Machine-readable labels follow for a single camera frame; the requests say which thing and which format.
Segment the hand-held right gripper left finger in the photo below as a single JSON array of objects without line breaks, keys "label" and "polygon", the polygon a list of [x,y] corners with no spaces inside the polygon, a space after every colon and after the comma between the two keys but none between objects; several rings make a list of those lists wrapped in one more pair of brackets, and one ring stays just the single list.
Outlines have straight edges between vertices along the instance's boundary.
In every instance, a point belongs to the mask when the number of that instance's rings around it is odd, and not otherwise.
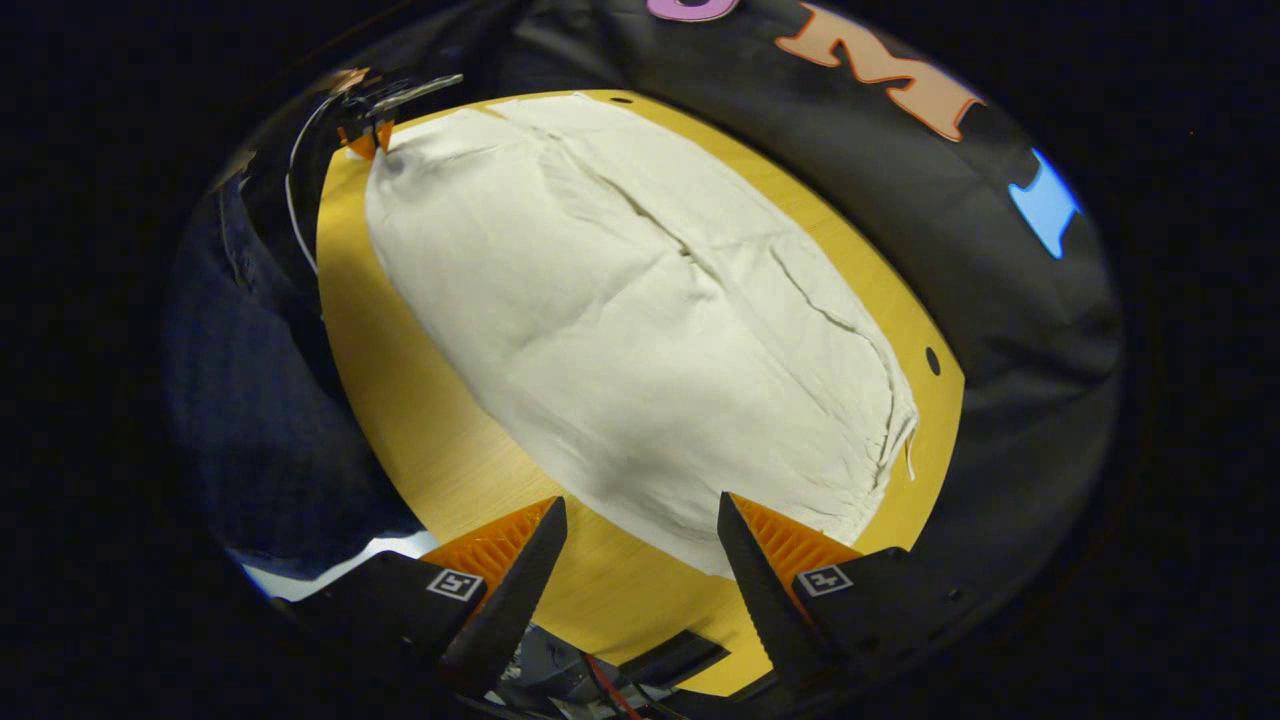
[{"label": "hand-held right gripper left finger", "polygon": [[509,665],[568,534],[552,496],[421,557],[383,551],[311,596],[291,619],[361,673],[485,694]]}]

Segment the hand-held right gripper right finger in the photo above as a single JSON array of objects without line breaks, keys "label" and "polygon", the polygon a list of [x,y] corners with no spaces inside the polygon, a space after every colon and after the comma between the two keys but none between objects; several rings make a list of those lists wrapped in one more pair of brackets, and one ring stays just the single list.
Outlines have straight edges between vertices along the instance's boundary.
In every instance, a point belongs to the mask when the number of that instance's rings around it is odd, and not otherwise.
[{"label": "hand-held right gripper right finger", "polygon": [[717,533],[756,635],[791,691],[892,679],[973,628],[986,602],[906,550],[860,553],[727,491]]}]

